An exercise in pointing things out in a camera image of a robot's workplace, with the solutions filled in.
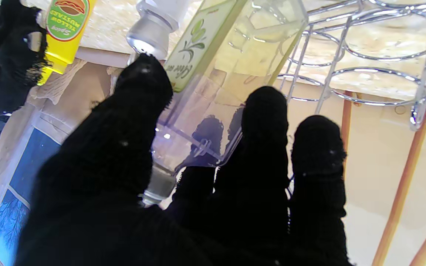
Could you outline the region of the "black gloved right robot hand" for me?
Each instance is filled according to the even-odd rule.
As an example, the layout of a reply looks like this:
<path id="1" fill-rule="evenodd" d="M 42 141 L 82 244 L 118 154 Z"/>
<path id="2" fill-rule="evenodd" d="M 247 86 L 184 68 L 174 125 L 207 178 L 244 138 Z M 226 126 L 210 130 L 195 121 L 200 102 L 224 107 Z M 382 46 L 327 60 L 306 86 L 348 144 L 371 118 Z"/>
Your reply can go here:
<path id="1" fill-rule="evenodd" d="M 0 2 L 0 116 L 24 106 L 49 66 L 46 29 L 38 23 L 41 14 L 40 8 L 20 0 Z"/>

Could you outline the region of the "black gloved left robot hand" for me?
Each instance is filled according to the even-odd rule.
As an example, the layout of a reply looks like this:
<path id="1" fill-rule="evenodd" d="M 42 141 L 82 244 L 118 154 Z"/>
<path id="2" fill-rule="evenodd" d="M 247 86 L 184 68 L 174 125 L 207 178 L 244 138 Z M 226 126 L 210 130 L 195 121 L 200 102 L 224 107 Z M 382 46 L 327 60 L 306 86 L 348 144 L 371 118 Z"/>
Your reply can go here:
<path id="1" fill-rule="evenodd" d="M 141 54 L 115 92 L 37 174 L 16 266 L 349 266 L 339 127 L 298 127 L 287 197 L 288 120 L 272 86 L 246 100 L 242 139 L 223 169 L 185 168 L 163 210 L 143 207 L 159 116 L 173 98 L 161 63 Z"/>

